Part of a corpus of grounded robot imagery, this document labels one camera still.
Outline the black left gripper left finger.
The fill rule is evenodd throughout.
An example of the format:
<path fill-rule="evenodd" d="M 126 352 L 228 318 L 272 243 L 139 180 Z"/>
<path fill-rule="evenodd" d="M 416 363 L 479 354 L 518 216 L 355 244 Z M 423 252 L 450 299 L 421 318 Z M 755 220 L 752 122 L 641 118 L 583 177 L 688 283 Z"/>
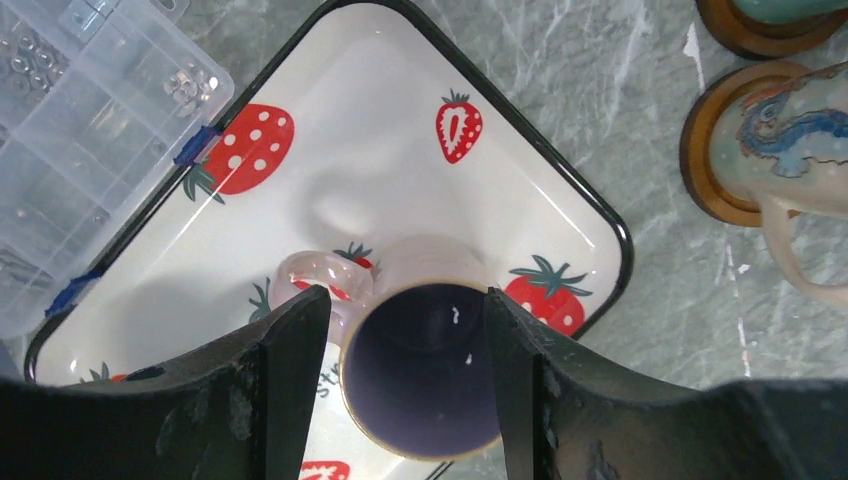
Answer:
<path fill-rule="evenodd" d="M 295 479 L 327 343 L 328 291 L 120 382 L 1 384 L 5 479 Z"/>

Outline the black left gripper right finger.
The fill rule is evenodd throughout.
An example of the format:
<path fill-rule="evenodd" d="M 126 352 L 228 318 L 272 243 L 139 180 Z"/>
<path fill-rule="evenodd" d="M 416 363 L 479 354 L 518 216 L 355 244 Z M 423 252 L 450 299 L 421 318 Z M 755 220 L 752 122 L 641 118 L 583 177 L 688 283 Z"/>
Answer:
<path fill-rule="evenodd" d="M 847 384 L 705 391 L 617 364 L 490 289 L 483 319 L 511 479 L 843 479 Z"/>

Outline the pink mug purple interior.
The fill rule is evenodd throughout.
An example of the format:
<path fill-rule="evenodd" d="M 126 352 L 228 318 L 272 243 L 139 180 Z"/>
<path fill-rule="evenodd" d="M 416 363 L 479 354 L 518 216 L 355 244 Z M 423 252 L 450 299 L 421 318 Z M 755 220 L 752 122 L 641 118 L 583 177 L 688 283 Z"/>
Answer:
<path fill-rule="evenodd" d="M 269 301 L 280 306 L 302 285 L 327 288 L 327 339 L 356 426 L 397 455 L 449 461 L 501 436 L 483 315 L 492 283 L 465 243 L 415 235 L 386 246 L 370 269 L 338 253 L 291 254 Z"/>

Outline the brown wooden coaster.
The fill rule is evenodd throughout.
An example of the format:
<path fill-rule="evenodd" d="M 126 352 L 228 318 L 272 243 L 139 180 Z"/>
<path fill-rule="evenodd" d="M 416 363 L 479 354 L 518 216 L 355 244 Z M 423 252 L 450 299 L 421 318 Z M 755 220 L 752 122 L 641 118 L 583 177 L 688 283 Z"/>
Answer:
<path fill-rule="evenodd" d="M 810 72 L 788 61 L 758 63 L 718 78 L 695 101 L 680 136 L 679 167 L 688 194 L 706 214 L 731 225 L 761 225 L 758 205 L 731 194 L 718 182 L 710 162 L 711 136 L 721 115 L 737 99 Z"/>
<path fill-rule="evenodd" d="M 847 22 L 847 7 L 789 24 L 756 22 L 733 4 L 734 0 L 697 0 L 708 32 L 725 48 L 746 59 L 773 59 L 796 55 L 827 41 Z"/>

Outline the cream patterned mug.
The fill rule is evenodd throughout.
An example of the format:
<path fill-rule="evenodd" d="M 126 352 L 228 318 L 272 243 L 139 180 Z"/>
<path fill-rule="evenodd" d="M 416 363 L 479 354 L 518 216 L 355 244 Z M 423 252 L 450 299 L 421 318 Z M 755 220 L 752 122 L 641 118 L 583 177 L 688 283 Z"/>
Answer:
<path fill-rule="evenodd" d="M 764 24 L 789 24 L 847 7 L 847 0 L 734 0 L 748 18 Z"/>

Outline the white strawberry serving tray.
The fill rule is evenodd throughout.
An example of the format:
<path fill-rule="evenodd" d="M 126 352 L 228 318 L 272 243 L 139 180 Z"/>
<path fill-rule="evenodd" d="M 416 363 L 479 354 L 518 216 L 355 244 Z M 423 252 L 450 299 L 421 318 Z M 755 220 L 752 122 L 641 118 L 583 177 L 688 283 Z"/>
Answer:
<path fill-rule="evenodd" d="M 325 3 L 226 120 L 209 158 L 34 339 L 30 380 L 123 379 L 244 327 L 301 250 L 380 274 L 391 242 L 447 235 L 570 335 L 630 278 L 618 214 L 409 2 Z"/>

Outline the clear plastic screw box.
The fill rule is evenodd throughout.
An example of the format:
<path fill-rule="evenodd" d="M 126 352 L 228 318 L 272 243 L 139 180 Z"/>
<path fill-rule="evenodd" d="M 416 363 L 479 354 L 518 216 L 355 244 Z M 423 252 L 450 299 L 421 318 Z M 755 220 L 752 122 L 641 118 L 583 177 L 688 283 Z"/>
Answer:
<path fill-rule="evenodd" d="M 234 92 L 184 1 L 1 5 L 1 335 L 36 329 Z"/>

